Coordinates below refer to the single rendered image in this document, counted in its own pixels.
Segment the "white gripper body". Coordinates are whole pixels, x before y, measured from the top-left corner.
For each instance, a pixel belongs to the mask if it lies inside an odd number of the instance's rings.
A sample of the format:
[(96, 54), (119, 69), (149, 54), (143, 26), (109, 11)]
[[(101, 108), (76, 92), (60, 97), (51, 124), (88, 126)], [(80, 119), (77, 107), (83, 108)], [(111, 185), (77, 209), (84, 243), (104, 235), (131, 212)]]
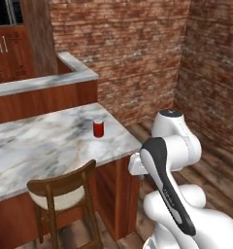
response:
[(130, 156), (128, 171), (131, 175), (146, 175), (148, 171), (144, 167), (139, 153), (134, 153)]

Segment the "red soda can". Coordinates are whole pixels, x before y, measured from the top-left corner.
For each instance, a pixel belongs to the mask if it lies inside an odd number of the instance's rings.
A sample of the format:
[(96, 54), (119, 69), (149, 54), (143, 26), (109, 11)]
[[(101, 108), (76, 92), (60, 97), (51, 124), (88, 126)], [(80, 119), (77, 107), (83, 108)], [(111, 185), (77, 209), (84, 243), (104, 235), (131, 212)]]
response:
[(101, 120), (93, 121), (93, 135), (97, 138), (104, 136), (104, 122)]

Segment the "wooden kitchen island with marble top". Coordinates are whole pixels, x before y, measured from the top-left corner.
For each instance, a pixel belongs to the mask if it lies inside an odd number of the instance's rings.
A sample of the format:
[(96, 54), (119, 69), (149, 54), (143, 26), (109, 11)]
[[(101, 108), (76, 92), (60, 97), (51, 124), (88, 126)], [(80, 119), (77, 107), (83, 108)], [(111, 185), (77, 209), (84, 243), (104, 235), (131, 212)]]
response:
[[(93, 121), (104, 136), (93, 135)], [(113, 239), (136, 227), (140, 180), (128, 171), (141, 143), (98, 103), (0, 124), (0, 249), (37, 237), (26, 183), (59, 176), (96, 160), (90, 190)]]

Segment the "wooden chair with white cushion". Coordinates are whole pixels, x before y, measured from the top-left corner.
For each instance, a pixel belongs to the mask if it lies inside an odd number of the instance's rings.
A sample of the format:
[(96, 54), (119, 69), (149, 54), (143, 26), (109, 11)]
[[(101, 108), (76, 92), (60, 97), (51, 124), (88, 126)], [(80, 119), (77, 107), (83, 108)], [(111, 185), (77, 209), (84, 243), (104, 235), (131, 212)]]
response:
[(43, 180), (30, 180), (27, 191), (34, 203), (39, 241), (44, 242), (43, 222), (49, 227), (51, 248), (59, 249), (56, 216), (81, 206), (91, 221), (93, 239), (78, 249), (103, 249), (98, 229), (89, 179), (96, 167), (96, 160), (88, 161), (81, 168), (61, 176)]

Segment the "brown wooden cupboard run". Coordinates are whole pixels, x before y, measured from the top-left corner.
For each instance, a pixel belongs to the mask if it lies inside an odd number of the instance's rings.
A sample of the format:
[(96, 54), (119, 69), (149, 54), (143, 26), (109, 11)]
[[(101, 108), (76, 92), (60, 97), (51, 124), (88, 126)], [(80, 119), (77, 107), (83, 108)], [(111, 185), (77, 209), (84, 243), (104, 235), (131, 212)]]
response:
[(0, 26), (0, 83), (35, 76), (31, 47), (24, 25)]

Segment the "dark wall oven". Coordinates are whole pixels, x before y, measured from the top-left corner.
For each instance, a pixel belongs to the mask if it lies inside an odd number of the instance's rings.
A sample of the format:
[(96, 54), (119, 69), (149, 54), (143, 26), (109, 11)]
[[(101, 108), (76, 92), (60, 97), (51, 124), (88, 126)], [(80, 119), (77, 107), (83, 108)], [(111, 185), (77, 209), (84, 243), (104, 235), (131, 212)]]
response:
[(0, 0), (0, 25), (23, 24), (19, 0)]

